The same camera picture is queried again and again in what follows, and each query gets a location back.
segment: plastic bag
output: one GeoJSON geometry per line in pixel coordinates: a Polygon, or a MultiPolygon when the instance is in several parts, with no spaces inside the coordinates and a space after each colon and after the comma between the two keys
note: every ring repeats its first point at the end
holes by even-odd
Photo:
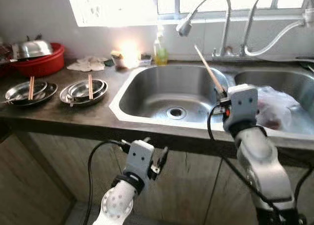
{"type": "Polygon", "coordinates": [[[257,90],[257,124],[271,129],[287,129],[292,121],[290,108],[300,104],[290,95],[276,91],[270,86],[257,87],[257,90]]]}

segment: gray countertop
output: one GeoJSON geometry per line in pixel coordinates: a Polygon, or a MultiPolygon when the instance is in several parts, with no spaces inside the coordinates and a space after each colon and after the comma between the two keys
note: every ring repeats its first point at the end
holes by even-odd
{"type": "MultiPolygon", "coordinates": [[[[223,71],[241,71],[243,64],[212,64],[213,67],[223,71]]],[[[295,64],[278,64],[276,66],[287,67],[287,69],[300,69],[295,64]]],[[[251,69],[266,67],[265,63],[252,63],[251,69]]],[[[171,145],[173,150],[184,150],[195,153],[212,154],[213,147],[219,147],[227,155],[235,156],[233,140],[229,134],[223,131],[214,131],[214,137],[218,141],[209,142],[208,133],[204,129],[192,129],[168,125],[152,125],[145,123],[124,122],[116,118],[110,110],[109,105],[115,97],[124,81],[128,78],[131,70],[117,71],[115,67],[106,67],[103,71],[92,72],[93,78],[99,78],[108,83],[108,92],[99,103],[88,107],[72,107],[62,103],[59,94],[67,85],[87,79],[87,73],[63,69],[53,75],[40,78],[47,82],[58,85],[58,90],[51,100],[41,105],[29,108],[18,108],[12,105],[0,107],[0,120],[5,121],[13,130],[42,132],[55,135],[67,135],[84,137],[89,139],[103,140],[114,139],[137,139],[146,136],[153,138],[153,143],[159,147],[171,145]]],[[[8,88],[18,83],[27,81],[18,73],[9,77],[1,78],[0,96],[8,88]]],[[[314,150],[314,136],[306,135],[304,138],[294,137],[293,134],[283,138],[277,136],[275,131],[270,130],[270,136],[275,145],[283,148],[298,149],[305,152],[314,150]]]]}

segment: stainless steel sink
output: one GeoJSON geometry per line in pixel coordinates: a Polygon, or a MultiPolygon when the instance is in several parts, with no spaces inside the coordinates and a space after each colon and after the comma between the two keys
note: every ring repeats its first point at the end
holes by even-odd
{"type": "MultiPolygon", "coordinates": [[[[212,71],[227,87],[225,76],[212,71]]],[[[123,121],[206,128],[216,101],[214,83],[204,67],[155,66],[134,71],[110,108],[123,121]]],[[[220,115],[212,119],[212,123],[221,121],[220,115]]]]}
{"type": "Polygon", "coordinates": [[[314,78],[295,71],[245,71],[235,76],[235,84],[271,86],[296,99],[302,107],[291,108],[292,123],[286,132],[314,134],[314,78]]]}

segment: wooden chopstick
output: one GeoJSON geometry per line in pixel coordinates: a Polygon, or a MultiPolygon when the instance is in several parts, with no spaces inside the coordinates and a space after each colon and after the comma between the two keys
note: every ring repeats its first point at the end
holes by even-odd
{"type": "Polygon", "coordinates": [[[29,80],[28,100],[33,100],[35,77],[31,76],[29,80]]]}
{"type": "Polygon", "coordinates": [[[201,52],[199,51],[199,49],[197,48],[196,45],[194,45],[198,55],[200,56],[202,62],[204,63],[205,67],[207,68],[207,71],[212,79],[212,81],[214,81],[215,85],[216,85],[216,88],[218,89],[217,91],[222,94],[224,93],[224,89],[222,88],[221,84],[219,83],[219,81],[217,80],[216,76],[214,75],[214,73],[211,71],[208,63],[206,62],[206,60],[204,59],[203,55],[201,54],[201,52]]]}
{"type": "Polygon", "coordinates": [[[88,91],[89,91],[89,99],[92,100],[93,99],[93,79],[92,79],[92,75],[88,74],[88,91]]]}

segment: window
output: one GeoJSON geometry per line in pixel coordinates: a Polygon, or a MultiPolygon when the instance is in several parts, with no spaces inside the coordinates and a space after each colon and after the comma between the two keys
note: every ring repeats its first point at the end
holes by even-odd
{"type": "MultiPolygon", "coordinates": [[[[157,20],[180,19],[201,0],[70,0],[79,26],[149,25],[157,20]]],[[[231,0],[233,16],[247,16],[256,0],[231,0]]],[[[260,0],[257,13],[264,15],[299,14],[305,0],[260,0]]],[[[199,7],[197,18],[221,17],[224,0],[208,0],[199,7]]]]}

